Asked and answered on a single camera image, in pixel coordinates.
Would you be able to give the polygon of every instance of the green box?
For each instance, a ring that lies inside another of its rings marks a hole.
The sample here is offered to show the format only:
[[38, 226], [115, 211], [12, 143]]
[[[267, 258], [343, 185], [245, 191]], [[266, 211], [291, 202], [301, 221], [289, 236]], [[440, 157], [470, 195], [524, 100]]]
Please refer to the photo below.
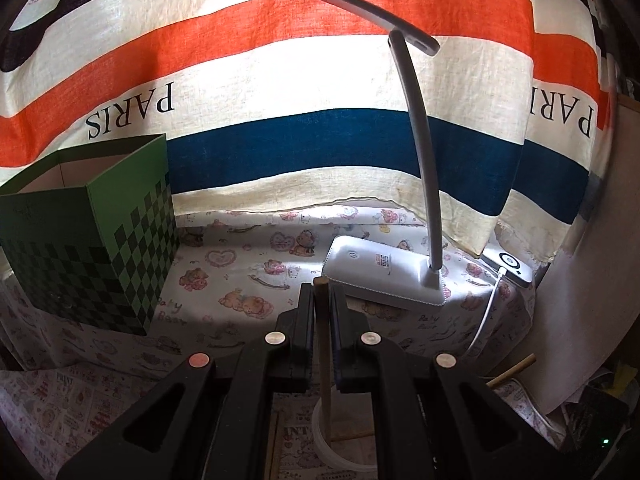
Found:
[[166, 137], [31, 164], [0, 187], [0, 246], [34, 307], [146, 335], [178, 247]]

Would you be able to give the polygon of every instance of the curtain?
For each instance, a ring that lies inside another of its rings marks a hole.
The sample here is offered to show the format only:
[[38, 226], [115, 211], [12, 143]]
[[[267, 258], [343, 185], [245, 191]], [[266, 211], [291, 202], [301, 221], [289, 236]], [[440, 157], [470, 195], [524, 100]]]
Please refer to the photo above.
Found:
[[[411, 53], [447, 236], [478, 255], [498, 225], [551, 259], [606, 168], [595, 2], [367, 1], [442, 46]], [[0, 70], [0, 184], [53, 150], [165, 132], [177, 214], [374, 198], [425, 216], [385, 34], [328, 4], [29, 0]]]

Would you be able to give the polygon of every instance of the silver screw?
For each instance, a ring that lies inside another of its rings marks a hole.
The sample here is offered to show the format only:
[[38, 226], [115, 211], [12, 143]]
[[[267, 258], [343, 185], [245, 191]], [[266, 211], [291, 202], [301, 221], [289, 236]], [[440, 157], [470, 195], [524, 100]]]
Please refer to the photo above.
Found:
[[456, 358], [451, 354], [439, 354], [436, 362], [443, 368], [453, 368], [456, 365]]
[[373, 346], [373, 345], [377, 345], [380, 341], [382, 341], [382, 338], [380, 337], [380, 334], [377, 334], [376, 332], [365, 332], [360, 336], [360, 340], [365, 345]]
[[270, 345], [279, 345], [284, 343], [284, 340], [287, 338], [282, 332], [269, 332], [266, 336], [264, 336], [264, 340]]

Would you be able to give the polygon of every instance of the white cable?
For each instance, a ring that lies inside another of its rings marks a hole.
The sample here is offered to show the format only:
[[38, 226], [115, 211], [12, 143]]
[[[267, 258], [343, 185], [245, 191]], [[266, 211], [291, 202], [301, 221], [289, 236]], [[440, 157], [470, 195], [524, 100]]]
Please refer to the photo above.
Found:
[[466, 349], [466, 352], [462, 355], [463, 359], [469, 355], [469, 352], [471, 352], [471, 349], [474, 347], [474, 345], [478, 341], [478, 338], [482, 333], [482, 329], [484, 328], [487, 319], [489, 319], [489, 312], [491, 312], [491, 306], [492, 304], [494, 304], [495, 293], [498, 291], [500, 280], [503, 279], [506, 273], [507, 273], [507, 269], [505, 269], [504, 267], [500, 267], [500, 270], [498, 270], [498, 276], [495, 279], [494, 290], [491, 291], [491, 296], [489, 297], [489, 303], [486, 306], [486, 310], [484, 311], [484, 316], [482, 316], [482, 321], [480, 322], [480, 326], [478, 327], [478, 331], [476, 332], [476, 335], [474, 336], [473, 341], [469, 345], [469, 348]]

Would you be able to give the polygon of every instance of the blue stripe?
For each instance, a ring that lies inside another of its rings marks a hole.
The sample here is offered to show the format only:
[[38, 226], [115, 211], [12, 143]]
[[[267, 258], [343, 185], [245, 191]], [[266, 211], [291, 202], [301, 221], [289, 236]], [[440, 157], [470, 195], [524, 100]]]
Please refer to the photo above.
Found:
[[554, 218], [571, 224], [578, 214], [589, 172], [567, 156], [526, 140], [513, 189]]
[[[522, 174], [537, 152], [530, 149], [523, 165], [523, 147], [518, 144], [435, 118], [430, 118], [430, 126], [440, 189], [476, 211], [498, 216], [518, 163]], [[235, 124], [172, 139], [168, 151], [175, 193], [327, 166], [375, 166], [419, 176], [408, 114], [392, 110], [322, 110]], [[528, 169], [532, 174], [523, 179], [527, 185], [519, 191], [555, 215], [553, 208], [547, 209], [548, 193], [553, 204], [579, 205], [584, 187], [558, 186], [555, 179], [573, 175], [575, 163], [546, 152], [556, 172], [545, 180], [538, 166]], [[548, 166], [544, 160], [536, 164]], [[562, 196], [563, 189], [568, 196]]]

